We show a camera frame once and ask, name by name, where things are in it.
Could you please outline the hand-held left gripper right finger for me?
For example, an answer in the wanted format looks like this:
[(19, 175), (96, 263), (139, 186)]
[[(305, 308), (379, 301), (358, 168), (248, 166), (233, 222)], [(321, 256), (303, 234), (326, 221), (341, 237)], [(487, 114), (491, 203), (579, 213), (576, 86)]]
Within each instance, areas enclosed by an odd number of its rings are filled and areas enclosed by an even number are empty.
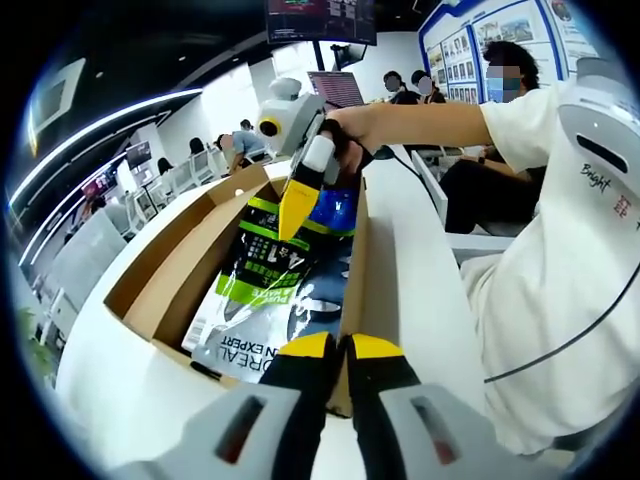
[(365, 334), (342, 344), (368, 478), (539, 478), (539, 465), (502, 448), (484, 416), (446, 389), (422, 383), (400, 347)]

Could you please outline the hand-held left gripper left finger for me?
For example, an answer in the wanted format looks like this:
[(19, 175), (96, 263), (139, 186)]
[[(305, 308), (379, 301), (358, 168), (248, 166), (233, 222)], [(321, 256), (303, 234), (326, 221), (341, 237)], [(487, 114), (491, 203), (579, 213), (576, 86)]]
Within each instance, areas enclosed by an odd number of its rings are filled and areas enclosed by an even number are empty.
[(229, 390), (186, 423), (171, 449), (125, 464), (114, 476), (307, 479), (334, 386), (334, 337), (297, 337), (278, 350), (258, 383)]

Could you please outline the person's right hand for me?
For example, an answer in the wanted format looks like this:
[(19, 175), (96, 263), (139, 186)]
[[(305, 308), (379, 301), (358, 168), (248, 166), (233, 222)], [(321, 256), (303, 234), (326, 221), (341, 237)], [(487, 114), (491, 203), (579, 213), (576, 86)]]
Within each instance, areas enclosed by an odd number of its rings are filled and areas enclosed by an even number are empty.
[(361, 174), (373, 160), (372, 154), (359, 140), (349, 135), (340, 123), (326, 117), (320, 126), (320, 134), (334, 144), (334, 157), (341, 172), (349, 175)]

